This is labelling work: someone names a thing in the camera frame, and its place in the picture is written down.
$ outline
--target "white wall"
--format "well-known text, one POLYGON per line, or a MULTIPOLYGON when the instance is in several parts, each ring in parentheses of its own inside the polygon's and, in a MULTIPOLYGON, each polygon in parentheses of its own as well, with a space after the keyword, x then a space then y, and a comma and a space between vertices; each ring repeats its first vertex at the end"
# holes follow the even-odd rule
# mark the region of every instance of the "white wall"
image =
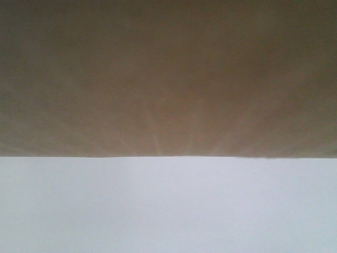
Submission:
POLYGON ((337 252, 337 159, 0 158, 0 252, 337 252))

